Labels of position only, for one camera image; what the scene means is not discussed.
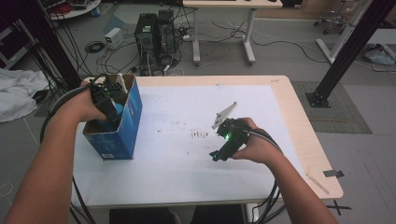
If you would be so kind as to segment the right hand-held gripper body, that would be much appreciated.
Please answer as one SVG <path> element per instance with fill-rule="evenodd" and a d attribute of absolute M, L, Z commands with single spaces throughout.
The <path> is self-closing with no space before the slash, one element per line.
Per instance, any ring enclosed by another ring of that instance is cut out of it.
<path fill-rule="evenodd" d="M 219 152 L 236 152 L 248 142 L 246 129 L 248 125 L 241 119 L 229 119 L 228 116 L 236 108 L 237 102 L 220 111 L 215 118 L 212 129 L 218 129 L 217 134 L 226 140 Z"/>

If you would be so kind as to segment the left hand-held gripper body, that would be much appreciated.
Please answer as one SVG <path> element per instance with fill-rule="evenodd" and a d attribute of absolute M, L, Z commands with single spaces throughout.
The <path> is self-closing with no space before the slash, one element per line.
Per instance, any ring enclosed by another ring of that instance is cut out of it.
<path fill-rule="evenodd" d="M 128 96 L 126 82 L 121 73 L 89 77 L 88 82 L 92 101 L 102 113 L 115 108 L 115 103 L 122 105 L 123 99 Z"/>

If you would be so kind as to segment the blue cardboard box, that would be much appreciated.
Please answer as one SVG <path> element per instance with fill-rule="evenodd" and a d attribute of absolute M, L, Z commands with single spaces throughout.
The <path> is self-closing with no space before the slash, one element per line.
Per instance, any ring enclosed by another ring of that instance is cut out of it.
<path fill-rule="evenodd" d="M 129 160 L 134 154 L 142 101 L 135 76 L 122 75 L 126 82 L 128 96 L 123 99 L 119 128 L 113 133 L 99 133 L 94 126 L 94 120 L 91 120 L 83 129 L 83 135 L 103 160 Z"/>

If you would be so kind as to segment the person's left hand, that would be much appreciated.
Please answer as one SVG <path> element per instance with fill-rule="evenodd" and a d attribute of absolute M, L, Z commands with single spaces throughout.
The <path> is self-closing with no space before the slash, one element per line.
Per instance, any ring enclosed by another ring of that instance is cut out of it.
<path fill-rule="evenodd" d="M 78 93 L 64 103 L 58 109 L 56 115 L 66 119 L 67 121 L 73 121 L 75 123 L 94 119 L 106 120 L 106 115 L 103 114 L 92 102 L 91 92 L 89 89 Z"/>

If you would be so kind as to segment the person's right hand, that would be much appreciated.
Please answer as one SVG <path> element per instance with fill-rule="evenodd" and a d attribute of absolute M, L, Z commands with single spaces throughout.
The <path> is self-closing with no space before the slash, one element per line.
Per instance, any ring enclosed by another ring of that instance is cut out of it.
<path fill-rule="evenodd" d="M 267 137 L 268 133 L 259 128 L 253 119 L 243 118 L 243 121 L 251 128 L 247 144 L 233 154 L 235 160 L 250 160 L 262 163 L 269 168 L 282 164 L 285 160 L 284 155 Z"/>

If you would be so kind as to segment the small white device box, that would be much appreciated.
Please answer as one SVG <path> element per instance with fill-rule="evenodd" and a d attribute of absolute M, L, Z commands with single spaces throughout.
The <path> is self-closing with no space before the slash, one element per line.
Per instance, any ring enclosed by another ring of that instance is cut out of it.
<path fill-rule="evenodd" d="M 105 40 L 110 49 L 116 49 L 124 41 L 121 28 L 113 28 L 105 35 Z"/>

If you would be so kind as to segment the black computer tower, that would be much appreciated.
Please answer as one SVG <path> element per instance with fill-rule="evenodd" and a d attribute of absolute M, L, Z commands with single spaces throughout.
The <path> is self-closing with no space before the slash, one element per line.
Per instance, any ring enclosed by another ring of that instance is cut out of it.
<path fill-rule="evenodd" d="M 158 57 L 158 40 L 156 29 L 157 15 L 142 13 L 139 15 L 134 30 L 134 37 L 140 55 L 140 69 L 142 76 L 152 76 L 153 65 Z"/>
<path fill-rule="evenodd" d="M 175 53 L 176 31 L 173 10 L 160 10 L 157 17 L 157 25 L 160 38 L 160 57 Z"/>

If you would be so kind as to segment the white cloth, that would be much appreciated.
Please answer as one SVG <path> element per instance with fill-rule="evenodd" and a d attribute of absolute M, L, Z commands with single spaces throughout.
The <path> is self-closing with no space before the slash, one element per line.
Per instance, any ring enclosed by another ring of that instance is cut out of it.
<path fill-rule="evenodd" d="M 0 68 L 0 122 L 22 118 L 37 109 L 33 96 L 48 85 L 41 71 Z"/>

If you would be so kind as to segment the round white table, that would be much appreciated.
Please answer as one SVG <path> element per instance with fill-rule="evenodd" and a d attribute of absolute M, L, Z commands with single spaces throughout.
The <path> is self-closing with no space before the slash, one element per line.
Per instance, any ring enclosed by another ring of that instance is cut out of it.
<path fill-rule="evenodd" d="M 94 16 L 99 14 L 97 8 L 101 0 L 40 0 L 50 18 L 64 20 L 93 12 Z"/>

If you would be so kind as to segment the dark equipment rack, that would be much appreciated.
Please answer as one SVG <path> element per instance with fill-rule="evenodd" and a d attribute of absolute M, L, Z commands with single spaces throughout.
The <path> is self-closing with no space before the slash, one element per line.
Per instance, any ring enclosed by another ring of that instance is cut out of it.
<path fill-rule="evenodd" d="M 34 38 L 21 19 L 0 24 L 0 68 L 11 68 L 33 45 Z"/>

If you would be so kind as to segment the grey floor mat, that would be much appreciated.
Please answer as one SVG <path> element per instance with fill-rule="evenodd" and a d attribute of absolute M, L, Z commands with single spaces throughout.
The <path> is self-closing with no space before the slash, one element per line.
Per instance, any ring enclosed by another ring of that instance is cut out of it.
<path fill-rule="evenodd" d="M 317 82 L 292 81 L 291 84 L 315 132 L 372 133 L 341 83 L 335 86 L 328 98 L 329 105 L 324 107 L 311 106 L 306 97 L 307 93 L 313 92 L 317 87 Z"/>

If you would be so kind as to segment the white-legged background desk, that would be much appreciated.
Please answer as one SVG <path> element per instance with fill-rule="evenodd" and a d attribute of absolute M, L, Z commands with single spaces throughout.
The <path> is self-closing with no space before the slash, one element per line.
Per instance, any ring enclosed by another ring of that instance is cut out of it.
<path fill-rule="evenodd" d="M 201 8 L 209 10 L 224 9 L 225 11 L 236 11 L 239 8 L 247 12 L 247 29 L 242 38 L 242 44 L 245 48 L 247 61 L 250 64 L 256 62 L 253 49 L 250 44 L 250 37 L 254 24 L 255 14 L 259 8 L 282 8 L 281 0 L 183 0 L 184 7 L 193 9 L 193 35 L 192 35 L 192 61 L 198 66 L 201 62 L 200 40 L 198 37 L 198 21 Z"/>

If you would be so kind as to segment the white metal stand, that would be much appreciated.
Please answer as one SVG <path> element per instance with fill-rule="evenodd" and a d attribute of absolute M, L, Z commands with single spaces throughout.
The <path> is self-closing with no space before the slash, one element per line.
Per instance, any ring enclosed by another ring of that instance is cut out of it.
<path fill-rule="evenodd" d="M 348 21 L 346 20 L 346 27 L 344 31 L 341 33 L 340 37 L 336 41 L 335 45 L 332 47 L 332 49 L 328 49 L 328 47 L 325 45 L 322 39 L 317 39 L 316 43 L 328 59 L 330 63 L 333 63 L 342 49 L 342 47 L 345 45 L 353 31 L 355 30 L 357 24 L 359 23 L 361 17 L 363 16 L 364 12 L 367 10 L 367 8 L 370 6 L 373 0 L 341 0 L 341 5 L 335 10 L 339 11 L 341 13 L 341 10 L 343 6 L 345 5 L 346 2 L 357 2 L 356 7 L 358 8 L 353 17 Z"/>

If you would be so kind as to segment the office chair base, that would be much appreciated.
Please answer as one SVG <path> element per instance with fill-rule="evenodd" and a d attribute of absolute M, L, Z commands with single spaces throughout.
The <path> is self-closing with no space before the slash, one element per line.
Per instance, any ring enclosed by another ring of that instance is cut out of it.
<path fill-rule="evenodd" d="M 314 22 L 316 27 L 320 26 L 321 24 L 327 25 L 327 27 L 322 32 L 324 35 L 328 35 L 334 31 L 336 31 L 338 34 L 341 34 L 347 25 L 347 18 L 339 11 L 327 11 L 323 16 L 319 17 Z"/>

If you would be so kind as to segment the black metal post with base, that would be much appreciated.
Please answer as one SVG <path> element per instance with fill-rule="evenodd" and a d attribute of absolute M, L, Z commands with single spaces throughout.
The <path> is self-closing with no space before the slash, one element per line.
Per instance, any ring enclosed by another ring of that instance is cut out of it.
<path fill-rule="evenodd" d="M 333 89 L 357 58 L 362 48 L 374 35 L 380 23 L 396 6 L 396 0 L 373 0 L 363 13 L 351 36 L 341 48 L 333 64 L 313 92 L 305 97 L 311 107 L 329 107 L 328 98 Z"/>

